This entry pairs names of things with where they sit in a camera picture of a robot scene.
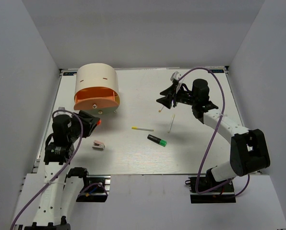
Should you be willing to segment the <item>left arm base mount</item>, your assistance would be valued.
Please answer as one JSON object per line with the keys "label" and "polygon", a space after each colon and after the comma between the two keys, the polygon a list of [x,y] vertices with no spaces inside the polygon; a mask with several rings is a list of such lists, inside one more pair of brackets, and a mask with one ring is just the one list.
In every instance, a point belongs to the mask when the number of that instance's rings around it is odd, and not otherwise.
{"label": "left arm base mount", "polygon": [[104,203],[107,200],[111,184],[110,175],[87,175],[76,202]]}

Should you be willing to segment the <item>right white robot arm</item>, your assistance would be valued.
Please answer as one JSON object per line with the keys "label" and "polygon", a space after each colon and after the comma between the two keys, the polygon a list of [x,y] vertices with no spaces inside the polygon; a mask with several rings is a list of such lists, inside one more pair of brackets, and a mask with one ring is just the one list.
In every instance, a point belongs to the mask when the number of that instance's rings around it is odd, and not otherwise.
{"label": "right white robot arm", "polygon": [[264,133],[260,129],[250,130],[224,116],[210,101],[209,91],[208,83],[203,79],[194,80],[191,90],[173,80],[172,85],[160,93],[157,102],[168,109],[178,103],[190,105],[196,119],[213,128],[230,144],[229,160],[207,172],[207,187],[217,191],[225,180],[268,168],[271,161]]}

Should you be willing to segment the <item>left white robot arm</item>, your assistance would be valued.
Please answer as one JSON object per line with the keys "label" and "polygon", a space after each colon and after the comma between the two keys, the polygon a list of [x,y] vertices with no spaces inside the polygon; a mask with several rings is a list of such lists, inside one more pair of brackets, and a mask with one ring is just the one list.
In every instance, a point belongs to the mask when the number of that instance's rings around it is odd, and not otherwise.
{"label": "left white robot arm", "polygon": [[83,138],[91,136],[101,123],[100,118],[84,111],[52,115],[52,133],[45,143],[44,186],[34,195],[40,202],[32,224],[27,230],[69,230],[68,217],[80,191],[90,188],[88,170],[71,167]]}

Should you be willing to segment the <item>green highlighter black body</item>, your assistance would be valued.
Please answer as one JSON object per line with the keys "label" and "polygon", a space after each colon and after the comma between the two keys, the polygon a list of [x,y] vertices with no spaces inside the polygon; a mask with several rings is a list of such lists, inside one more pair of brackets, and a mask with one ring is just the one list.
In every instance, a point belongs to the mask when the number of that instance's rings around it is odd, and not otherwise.
{"label": "green highlighter black body", "polygon": [[162,146],[162,147],[165,147],[167,145],[167,142],[165,140],[160,139],[160,138],[155,137],[155,136],[150,135],[150,134],[147,136],[147,139],[158,144],[158,145],[160,145],[160,146]]}

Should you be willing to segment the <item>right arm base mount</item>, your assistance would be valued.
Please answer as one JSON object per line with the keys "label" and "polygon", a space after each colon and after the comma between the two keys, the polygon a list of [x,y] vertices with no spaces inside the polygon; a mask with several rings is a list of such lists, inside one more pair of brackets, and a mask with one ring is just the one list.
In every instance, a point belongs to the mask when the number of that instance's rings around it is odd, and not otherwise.
{"label": "right arm base mount", "polygon": [[192,204],[226,204],[236,203],[235,190],[232,182],[223,185],[211,192],[198,194],[195,191],[197,177],[189,177],[185,185],[190,189],[190,199]]}

